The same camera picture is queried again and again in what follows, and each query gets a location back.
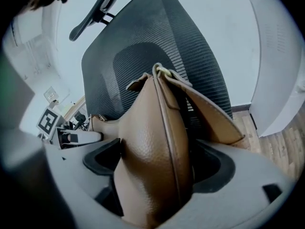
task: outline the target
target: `black mesh backrest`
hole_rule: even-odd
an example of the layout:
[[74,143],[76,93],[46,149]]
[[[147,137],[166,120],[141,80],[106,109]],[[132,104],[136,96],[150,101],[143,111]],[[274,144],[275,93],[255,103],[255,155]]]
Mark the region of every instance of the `black mesh backrest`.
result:
[[90,45],[81,63],[88,114],[121,117],[137,96],[125,87],[156,62],[232,116],[217,61],[178,0],[132,0]]

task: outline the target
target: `electrical outlet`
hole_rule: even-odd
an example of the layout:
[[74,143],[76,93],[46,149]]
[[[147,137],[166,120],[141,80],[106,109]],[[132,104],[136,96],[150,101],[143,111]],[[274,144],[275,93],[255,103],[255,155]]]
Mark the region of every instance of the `electrical outlet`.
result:
[[54,100],[58,100],[59,96],[53,89],[53,87],[50,87],[45,93],[44,97],[48,100],[49,103],[53,102]]

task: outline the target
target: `black baseboard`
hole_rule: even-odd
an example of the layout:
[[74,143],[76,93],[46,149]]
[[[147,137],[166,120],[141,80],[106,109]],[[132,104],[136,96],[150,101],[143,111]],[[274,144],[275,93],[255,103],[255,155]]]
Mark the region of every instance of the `black baseboard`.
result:
[[251,104],[239,105],[232,107],[232,112],[240,112],[240,111],[247,111],[249,110]]

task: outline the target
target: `wooden floor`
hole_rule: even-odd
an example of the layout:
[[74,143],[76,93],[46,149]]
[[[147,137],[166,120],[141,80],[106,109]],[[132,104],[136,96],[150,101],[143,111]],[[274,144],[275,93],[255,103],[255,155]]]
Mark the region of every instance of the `wooden floor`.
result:
[[305,103],[280,133],[258,138],[248,111],[233,113],[233,120],[246,136],[247,149],[271,159],[288,176],[298,179],[305,161]]

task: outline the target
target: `brown leather bag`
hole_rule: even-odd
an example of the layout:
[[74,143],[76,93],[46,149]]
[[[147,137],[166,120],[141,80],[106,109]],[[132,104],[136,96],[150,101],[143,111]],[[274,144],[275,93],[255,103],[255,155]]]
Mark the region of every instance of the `brown leather bag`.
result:
[[140,93],[120,119],[92,116],[90,120],[90,130],[102,132],[105,140],[121,139],[123,153],[114,182],[123,220],[144,228],[165,222],[192,195],[188,136],[172,88],[188,97],[208,133],[206,140],[243,145],[243,135],[231,118],[192,84],[160,63],[152,73],[126,87]]

